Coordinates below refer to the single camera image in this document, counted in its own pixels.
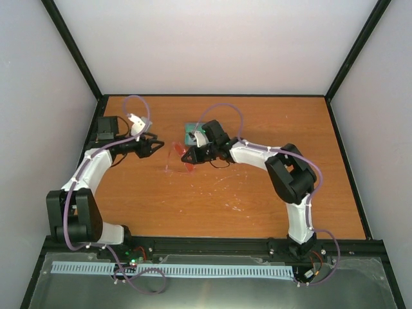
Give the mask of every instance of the red cable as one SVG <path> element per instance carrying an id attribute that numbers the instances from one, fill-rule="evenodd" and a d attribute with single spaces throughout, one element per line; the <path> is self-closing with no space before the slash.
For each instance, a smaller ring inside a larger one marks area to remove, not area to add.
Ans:
<path id="1" fill-rule="evenodd" d="M 312 251 L 312 253 L 313 254 L 315 254 L 318 258 L 319 258 L 319 261 L 321 261 L 321 267 L 322 267 L 322 265 L 323 265 L 323 259 L 322 259 L 322 257 L 319 255 L 319 253 L 317 253 L 316 251 Z"/>
<path id="2" fill-rule="evenodd" d="M 133 251 L 139 251 L 141 250 L 143 252 L 143 260 L 146 260 L 146 252 L 144 251 L 144 248 L 142 246 L 137 247 L 136 249 L 134 249 Z"/>

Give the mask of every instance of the scratch on table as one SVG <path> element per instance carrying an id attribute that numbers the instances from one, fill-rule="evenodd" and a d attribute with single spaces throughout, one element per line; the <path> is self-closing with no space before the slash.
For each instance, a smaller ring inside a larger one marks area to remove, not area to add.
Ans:
<path id="1" fill-rule="evenodd" d="M 223 180 L 225 180 L 225 179 L 227 179 L 227 178 L 232 178 L 232 177 L 235 177 L 235 175 L 230 175 L 230 176 L 223 177 L 221 180 L 218 180 L 218 181 L 215 182 L 213 185 L 216 185 L 216 184 L 220 183 L 221 181 L 223 181 Z"/>

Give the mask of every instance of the red plastic object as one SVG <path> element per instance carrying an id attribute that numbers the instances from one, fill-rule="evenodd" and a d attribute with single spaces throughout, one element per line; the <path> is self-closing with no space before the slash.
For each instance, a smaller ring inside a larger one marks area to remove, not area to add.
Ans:
<path id="1" fill-rule="evenodd" d="M 173 142 L 172 146 L 169 148 L 169 154 L 167 155 L 167 163 L 166 163 L 166 168 L 165 171 L 169 171 L 169 160 L 170 160 L 170 155 L 172 153 L 172 150 L 176 151 L 177 154 L 179 155 L 179 158 L 181 158 L 185 153 L 186 153 L 186 147 L 180 143 L 180 142 Z M 191 173 L 194 171 L 194 165 L 190 163 L 183 163 L 185 166 L 185 169 L 188 173 Z"/>

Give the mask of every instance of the metal corner post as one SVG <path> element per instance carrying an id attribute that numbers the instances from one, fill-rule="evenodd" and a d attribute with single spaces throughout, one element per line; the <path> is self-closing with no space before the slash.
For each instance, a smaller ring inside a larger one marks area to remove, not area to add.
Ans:
<path id="1" fill-rule="evenodd" d="M 74 38 L 71 36 L 69 28 L 66 26 L 66 23 L 63 20 L 62 15 L 59 12 L 55 2 L 53 0 L 41 0 L 45 9 L 50 15 L 54 25 L 56 26 L 57 31 L 59 31 L 64 43 L 69 49 L 73 59 L 75 60 L 77 66 L 83 74 L 84 79 L 88 83 L 91 92 L 94 94 L 95 98 L 99 100 L 102 97 L 102 93 L 97 86 L 95 79 L 93 78 L 86 61 L 76 45 Z"/>

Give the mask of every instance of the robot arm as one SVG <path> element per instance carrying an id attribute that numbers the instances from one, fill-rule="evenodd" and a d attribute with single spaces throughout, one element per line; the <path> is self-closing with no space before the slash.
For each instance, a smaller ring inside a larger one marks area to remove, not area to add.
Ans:
<path id="1" fill-rule="evenodd" d="M 131 134 L 135 135 L 145 126 L 147 120 L 131 115 L 134 122 Z M 116 117 L 100 117 L 97 120 L 97 139 L 90 142 L 84 153 L 83 161 L 74 176 L 62 186 L 61 190 L 50 191 L 46 197 L 47 211 L 50 222 L 51 237 L 58 242 L 64 242 L 63 212 L 66 197 L 70 187 L 75 183 L 70 198 L 68 215 L 68 234 L 73 242 L 103 243 L 119 245 L 123 243 L 130 232 L 127 226 L 112 225 L 103 222 L 98 211 L 94 194 L 104 175 L 111 167 L 116 155 L 125 155 L 135 152 L 139 158 L 151 156 L 164 143 L 157 140 L 157 136 L 145 132 L 136 139 L 113 145 L 91 158 L 101 147 L 121 141 L 123 136 L 117 136 L 118 124 Z"/>
<path id="2" fill-rule="evenodd" d="M 316 175 L 306 162 L 276 152 L 278 148 L 301 155 L 296 146 L 287 144 L 282 148 L 268 147 L 266 151 L 247 147 L 237 138 L 230 139 L 216 120 L 206 123 L 202 129 L 205 136 L 199 131 L 195 132 L 197 145 L 189 148 L 182 161 L 202 164 L 221 158 L 230 163 L 249 164 L 266 170 L 277 195 L 286 203 L 289 249 L 296 257 L 305 255 L 313 246 L 316 237 L 310 229 L 310 209 L 306 209 L 309 194 L 314 190 Z"/>

